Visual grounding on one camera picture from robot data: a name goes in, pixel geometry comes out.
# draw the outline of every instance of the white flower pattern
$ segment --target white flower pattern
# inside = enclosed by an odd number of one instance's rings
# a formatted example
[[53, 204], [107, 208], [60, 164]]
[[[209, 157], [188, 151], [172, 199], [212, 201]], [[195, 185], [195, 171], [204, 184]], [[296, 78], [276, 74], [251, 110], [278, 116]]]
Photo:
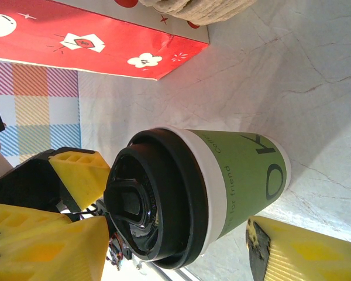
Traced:
[[132, 57], [128, 60], [128, 64], [135, 66], [136, 68], [143, 68], [146, 66], [157, 66], [160, 61], [162, 61], [162, 57], [153, 56], [150, 53], [143, 53], [139, 57]]
[[188, 56], [188, 54], [184, 54], [184, 53], [182, 52], [182, 53], [179, 53], [179, 54], [175, 54], [174, 57], [173, 57], [171, 60], [172, 60], [173, 62], [181, 61], [181, 60], [187, 59], [187, 56]]

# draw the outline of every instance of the black letter on cup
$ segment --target black letter on cup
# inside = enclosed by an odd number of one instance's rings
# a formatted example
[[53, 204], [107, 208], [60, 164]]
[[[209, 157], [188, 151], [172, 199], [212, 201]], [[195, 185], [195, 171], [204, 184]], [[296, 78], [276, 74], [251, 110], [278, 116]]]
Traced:
[[258, 145], [260, 145], [262, 148], [258, 148], [256, 149], [256, 152], [257, 154], [265, 154], [265, 153], [273, 153], [273, 152], [276, 152], [276, 150], [274, 148], [267, 148], [265, 145], [263, 145], [262, 143], [260, 143], [260, 139], [261, 137], [259, 135], [256, 135], [256, 139], [253, 140], [253, 139], [250, 139], [248, 138], [247, 136], [242, 136], [244, 137], [245, 139], [249, 139], [250, 141], [254, 142], [254, 143], [257, 143]]
[[[274, 171], [274, 170], [278, 170], [281, 173], [281, 184], [278, 187], [278, 190], [274, 193], [274, 194], [269, 194], [269, 177], [270, 174]], [[267, 196], [267, 200], [271, 200], [273, 199], [278, 192], [280, 192], [281, 188], [282, 188], [282, 184], [283, 184], [283, 171], [281, 169], [281, 167], [277, 164], [272, 164], [268, 167], [268, 171], [267, 171], [267, 190], [266, 190], [266, 196]]]

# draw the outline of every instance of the white marble surface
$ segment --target white marble surface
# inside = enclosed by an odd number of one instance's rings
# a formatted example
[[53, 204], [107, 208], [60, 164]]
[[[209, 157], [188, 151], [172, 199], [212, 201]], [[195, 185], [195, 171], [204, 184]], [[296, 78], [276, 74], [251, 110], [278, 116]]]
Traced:
[[[209, 27], [211, 46], [161, 81], [80, 73], [82, 145], [112, 163], [153, 125], [257, 132], [292, 183], [263, 215], [351, 241], [351, 0], [258, 0]], [[244, 225], [189, 269], [250, 281]]]

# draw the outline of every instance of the plaid cloth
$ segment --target plaid cloth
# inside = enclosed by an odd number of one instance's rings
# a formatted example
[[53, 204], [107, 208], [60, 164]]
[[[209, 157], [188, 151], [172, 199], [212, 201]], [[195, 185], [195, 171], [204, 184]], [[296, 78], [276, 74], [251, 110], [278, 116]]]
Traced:
[[1, 153], [18, 165], [44, 150], [81, 147], [78, 74], [0, 62]]

